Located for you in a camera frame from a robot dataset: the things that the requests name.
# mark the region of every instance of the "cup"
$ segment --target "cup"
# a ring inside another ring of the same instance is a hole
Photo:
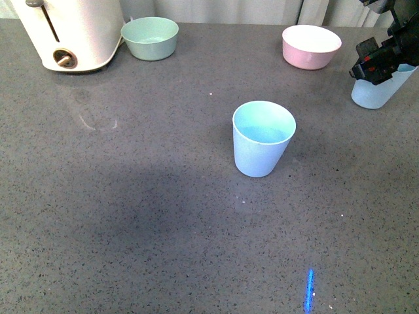
[[[401,64],[390,80],[379,85],[374,85],[367,80],[356,80],[351,97],[357,105],[363,108],[381,108],[416,69],[417,67],[409,64]]]
[[[264,177],[281,158],[297,125],[284,107],[269,101],[250,101],[233,114],[234,161],[249,177]]]

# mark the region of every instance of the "curtain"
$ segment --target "curtain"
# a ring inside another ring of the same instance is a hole
[[[176,22],[190,23],[311,24],[352,27],[389,27],[393,21],[390,12],[377,14],[364,7],[359,0],[120,0],[120,2],[126,20],[130,17],[162,16]],[[0,18],[18,18],[11,0],[0,0]]]

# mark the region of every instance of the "light green bowl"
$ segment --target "light green bowl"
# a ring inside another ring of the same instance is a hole
[[[179,26],[167,18],[138,18],[125,24],[120,33],[134,57],[156,61],[167,58],[176,48]]]

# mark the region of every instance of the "toaster lever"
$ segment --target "toaster lever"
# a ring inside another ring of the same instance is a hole
[[[31,8],[39,8],[44,5],[44,0],[26,0],[26,5]]]
[[[58,64],[58,66],[66,68],[66,69],[72,69],[77,65],[77,59],[74,53],[72,53],[68,49],[57,49],[54,51],[54,60]]]

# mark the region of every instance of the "toaster slot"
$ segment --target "toaster slot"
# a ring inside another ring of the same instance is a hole
[[[26,5],[31,7],[31,8],[41,8],[42,13],[45,16],[46,21],[48,22],[48,25],[50,26],[51,32],[55,38],[55,40],[57,41],[57,43],[60,42],[57,33],[55,32],[54,26],[52,25],[50,16],[48,15],[48,12],[46,11],[46,8],[44,6],[44,0],[26,0]]]

